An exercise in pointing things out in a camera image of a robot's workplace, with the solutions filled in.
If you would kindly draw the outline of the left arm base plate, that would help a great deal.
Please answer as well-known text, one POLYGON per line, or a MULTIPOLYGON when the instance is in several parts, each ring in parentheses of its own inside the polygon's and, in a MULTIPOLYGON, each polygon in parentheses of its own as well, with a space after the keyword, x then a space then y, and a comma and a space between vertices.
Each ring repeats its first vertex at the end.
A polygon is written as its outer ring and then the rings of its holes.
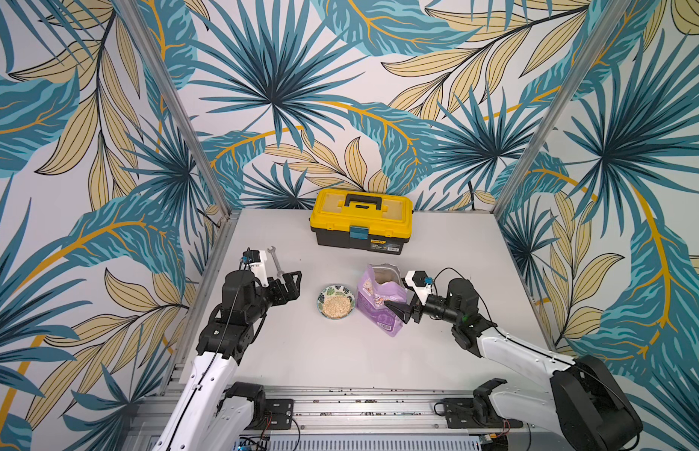
POLYGON ((291 398, 255 400, 253 416, 245 430, 290 430, 294 425, 294 404, 291 398))

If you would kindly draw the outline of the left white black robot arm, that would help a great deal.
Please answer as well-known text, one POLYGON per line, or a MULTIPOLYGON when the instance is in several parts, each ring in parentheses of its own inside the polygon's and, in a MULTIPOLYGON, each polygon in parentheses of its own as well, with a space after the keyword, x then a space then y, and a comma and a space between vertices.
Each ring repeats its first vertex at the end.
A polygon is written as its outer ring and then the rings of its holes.
POLYGON ((264 387, 236 379, 242 357, 256 341, 270 308, 301 294, 302 274, 290 272, 261 285, 248 270, 225 277, 221 302, 200 332, 197 356, 156 450, 229 450, 245 430, 265 421, 264 387))

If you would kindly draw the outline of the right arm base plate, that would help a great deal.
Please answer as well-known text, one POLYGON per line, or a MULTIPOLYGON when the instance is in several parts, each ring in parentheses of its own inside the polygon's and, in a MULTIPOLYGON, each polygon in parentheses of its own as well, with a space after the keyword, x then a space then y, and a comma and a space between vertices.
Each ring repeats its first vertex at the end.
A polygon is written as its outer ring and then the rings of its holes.
POLYGON ((501 430, 523 428, 524 423, 501 418, 483 400, 474 398, 444 398, 433 405, 433 412, 445 419, 449 430, 501 430))

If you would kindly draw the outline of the purple oats bag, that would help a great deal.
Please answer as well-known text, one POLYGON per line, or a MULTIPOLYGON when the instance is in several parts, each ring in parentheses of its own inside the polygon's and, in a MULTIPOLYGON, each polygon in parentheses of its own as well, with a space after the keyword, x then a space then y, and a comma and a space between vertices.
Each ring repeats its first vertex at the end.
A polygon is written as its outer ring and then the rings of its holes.
POLYGON ((357 284, 356 308, 388 336, 394 337, 403 322, 385 304, 407 303, 398 268, 390 264, 368 265, 357 284))

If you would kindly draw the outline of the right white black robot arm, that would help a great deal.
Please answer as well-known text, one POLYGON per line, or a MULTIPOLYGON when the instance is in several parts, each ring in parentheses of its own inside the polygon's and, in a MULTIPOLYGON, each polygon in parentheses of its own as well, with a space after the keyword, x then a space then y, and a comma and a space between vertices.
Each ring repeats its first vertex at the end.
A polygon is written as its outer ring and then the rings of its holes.
POLYGON ((511 336, 492 320, 466 278, 452 279, 445 296, 430 283, 418 287, 417 279, 409 276, 411 301, 384 304, 398 319, 447 322, 461 349, 537 385, 535 390, 513 388, 495 377, 479 385, 469 400, 443 400, 449 425, 507 428, 522 422, 563 437, 575 450, 633 450, 639 445, 644 429, 640 416, 601 360, 572 359, 511 336))

